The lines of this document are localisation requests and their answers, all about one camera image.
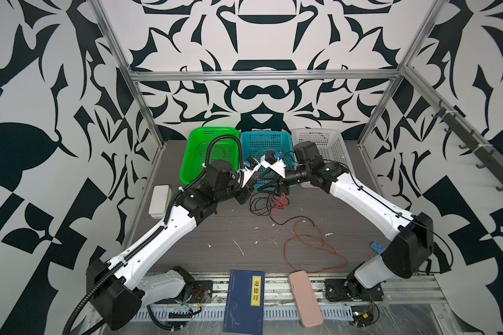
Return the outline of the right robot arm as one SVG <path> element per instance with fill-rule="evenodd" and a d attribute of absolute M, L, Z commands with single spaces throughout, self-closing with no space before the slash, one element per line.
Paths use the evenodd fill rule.
<path fill-rule="evenodd" d="M 267 183 L 276 195 L 288 192 L 292 185 L 309 182 L 355 209 L 372 223 L 390 243 L 386 250 L 357 266 L 350 279 L 371 289 L 389 279 L 409 279 L 433 255 L 435 240 L 440 240 L 429 215 L 418 215 L 389 202 L 361 183 L 349 168 L 324 159 L 314 142 L 302 142 L 293 148 L 297 166 L 286 167 L 282 155 L 273 151 L 261 158 L 261 165 L 276 175 Z"/>

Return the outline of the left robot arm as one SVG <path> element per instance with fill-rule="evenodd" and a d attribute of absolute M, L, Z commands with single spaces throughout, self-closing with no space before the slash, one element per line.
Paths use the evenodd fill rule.
<path fill-rule="evenodd" d="M 238 166 L 224 160 L 211 160 L 211 151 L 222 140 L 232 140 L 238 148 Z M 204 169 L 190 184 L 169 201 L 165 216 L 136 243 L 107 262 L 97 260 L 87 270 L 87 293 L 66 321 L 63 334 L 70 334 L 73 324 L 87 304 L 101 317 L 89 328 L 92 334 L 103 325 L 113 330 L 124 327 L 141 309 L 148 296 L 140 288 L 148 270 L 177 241 L 217 211 L 219 203 L 243 196 L 245 172 L 240 139 L 221 135 L 208 145 Z"/>

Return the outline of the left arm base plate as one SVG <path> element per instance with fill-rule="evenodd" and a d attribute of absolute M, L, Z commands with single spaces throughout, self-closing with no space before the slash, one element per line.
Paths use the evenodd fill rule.
<path fill-rule="evenodd" d="M 178 302 L 186 302 L 188 304 L 208 302 L 212 298 L 213 281 L 199 280 L 193 284 L 187 284 L 183 291 L 175 298 L 166 298 L 159 300 L 157 304 L 176 304 Z"/>

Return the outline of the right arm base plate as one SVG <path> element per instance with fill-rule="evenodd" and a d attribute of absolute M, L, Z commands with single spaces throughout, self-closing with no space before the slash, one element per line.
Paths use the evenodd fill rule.
<path fill-rule="evenodd" d="M 380 284 L 373 288 L 365 288 L 355 279 L 326 279 L 324 285 L 324 295 L 329 302 L 383 301 L 384 292 Z"/>

